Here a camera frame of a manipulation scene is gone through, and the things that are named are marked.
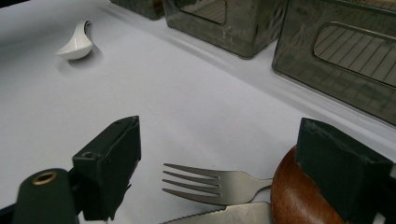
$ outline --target fork tine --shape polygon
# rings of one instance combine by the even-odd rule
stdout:
[[[189,166],[181,166],[181,165],[175,165],[175,164],[169,164],[169,163],[165,163],[164,166],[171,167],[171,168],[185,171],[185,172],[192,173],[192,174],[197,174],[197,175],[207,175],[207,176],[212,176],[212,177],[218,177],[221,174],[221,171],[199,169],[199,168],[193,168],[193,167],[189,167]]]
[[[179,187],[182,187],[185,189],[195,189],[195,190],[198,190],[201,192],[219,194],[219,188],[210,188],[210,187],[183,184],[183,183],[179,183],[179,182],[167,180],[167,179],[163,179],[163,182],[166,182],[166,183],[172,184],[172,185],[176,185],[176,186],[179,186]]]
[[[197,183],[208,184],[208,185],[217,185],[219,183],[218,179],[207,179],[207,178],[200,178],[188,175],[179,175],[172,172],[163,171],[164,174],[172,175],[178,177],[180,179],[190,180]]]
[[[176,195],[177,197],[192,200],[192,201],[195,201],[198,203],[226,205],[226,204],[221,203],[221,200],[219,197],[191,194],[191,193],[181,192],[181,191],[177,191],[177,190],[173,190],[173,189],[163,189],[163,191],[173,194],[173,195]]]

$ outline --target gray translucent container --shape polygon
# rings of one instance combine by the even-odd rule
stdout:
[[[273,68],[396,125],[396,2],[290,0]]]
[[[278,38],[287,0],[163,0],[169,27],[252,58]]]
[[[110,0],[151,20],[158,20],[164,15],[163,0]]]

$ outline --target black plastic part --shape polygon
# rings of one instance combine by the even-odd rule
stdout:
[[[14,215],[15,205],[12,204],[0,210],[0,223],[10,224],[12,223],[12,216]]]
[[[22,182],[12,223],[78,224],[75,211],[68,173],[62,169],[50,169],[31,175]]]
[[[380,186],[378,211],[387,218],[386,224],[396,223],[396,180],[389,178]]]
[[[302,119],[295,160],[344,221],[373,223],[381,206],[378,192],[389,179],[392,161],[312,119]]]
[[[9,7],[12,5],[16,5],[18,3],[27,2],[29,0],[2,0],[0,2],[0,7]]]
[[[114,219],[140,160],[139,117],[113,122],[73,157],[77,212],[86,220]]]

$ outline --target wooden object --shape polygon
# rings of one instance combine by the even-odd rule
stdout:
[[[344,223],[294,161],[295,151],[296,147],[286,154],[274,176],[271,203],[275,224]]]

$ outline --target white table surface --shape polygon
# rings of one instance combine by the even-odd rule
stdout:
[[[92,22],[92,53],[75,62],[55,56],[80,20]],[[143,158],[113,223],[217,208],[163,192],[171,187],[163,163],[269,178],[296,144],[302,117],[396,161],[394,128],[276,75],[276,43],[242,60],[107,0],[32,0],[0,8],[0,22],[0,207],[15,203],[27,176],[71,169],[99,132],[133,115]]]

